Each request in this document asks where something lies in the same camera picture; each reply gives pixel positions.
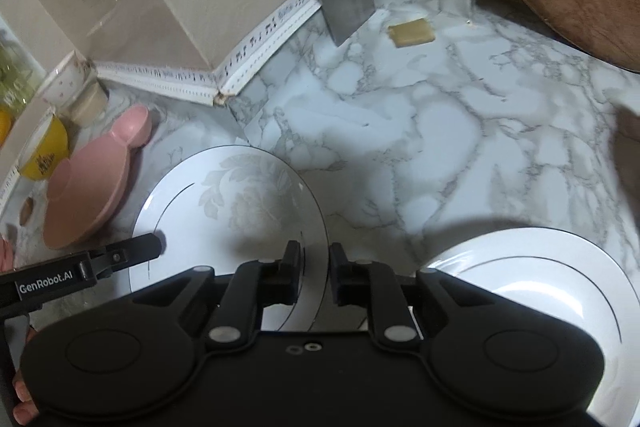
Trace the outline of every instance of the marble countertop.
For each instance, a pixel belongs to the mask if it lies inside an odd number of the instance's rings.
[[[124,203],[92,242],[129,237],[149,192],[183,159],[248,143],[299,172],[330,241],[352,259],[412,274],[481,233],[553,227],[599,245],[640,290],[640,124],[608,101],[638,75],[527,28],[528,20],[482,9],[470,18],[465,0],[377,1],[340,47],[313,16],[230,110],[111,89],[107,112],[78,143],[136,102],[152,108],[154,132],[132,163]],[[422,16],[436,40],[396,49],[386,27]],[[60,254],[40,239],[44,187],[23,187],[14,199],[25,190],[36,207],[14,233],[19,266]],[[116,294],[106,280],[32,320],[41,327]]]

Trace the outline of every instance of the plate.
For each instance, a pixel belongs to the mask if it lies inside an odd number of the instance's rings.
[[[294,306],[264,309],[262,329],[306,331],[318,313],[328,273],[322,214],[305,182],[282,160],[241,145],[215,147],[177,165],[151,192],[134,236],[154,232],[165,248],[129,269],[137,291],[193,266],[233,273],[245,261],[281,259],[287,241],[303,247]]]
[[[589,413],[607,427],[628,427],[640,397],[640,303],[604,250],[561,230],[500,230],[450,248],[429,267],[587,331],[605,357]]]

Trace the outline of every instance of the pink plastic dish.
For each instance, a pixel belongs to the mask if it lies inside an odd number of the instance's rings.
[[[111,217],[129,176],[130,152],[151,134],[144,105],[126,110],[106,134],[58,164],[47,187],[44,243],[57,250],[82,241]]]

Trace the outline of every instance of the yellow bowl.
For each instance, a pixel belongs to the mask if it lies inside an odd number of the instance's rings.
[[[42,119],[20,153],[18,172],[25,178],[40,181],[49,178],[61,160],[69,156],[65,126],[55,114]]]

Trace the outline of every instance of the hand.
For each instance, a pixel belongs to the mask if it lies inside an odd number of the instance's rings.
[[[35,334],[36,330],[29,328],[27,333],[27,342],[29,342]],[[36,418],[38,415],[38,409],[36,409],[36,406],[31,399],[31,394],[22,379],[20,369],[18,369],[18,372],[14,377],[14,389],[15,394],[18,395],[18,399],[22,402],[14,407],[14,418],[20,425],[27,425],[27,423]]]
[[[9,272],[13,269],[14,249],[4,237],[0,237],[0,272]]]

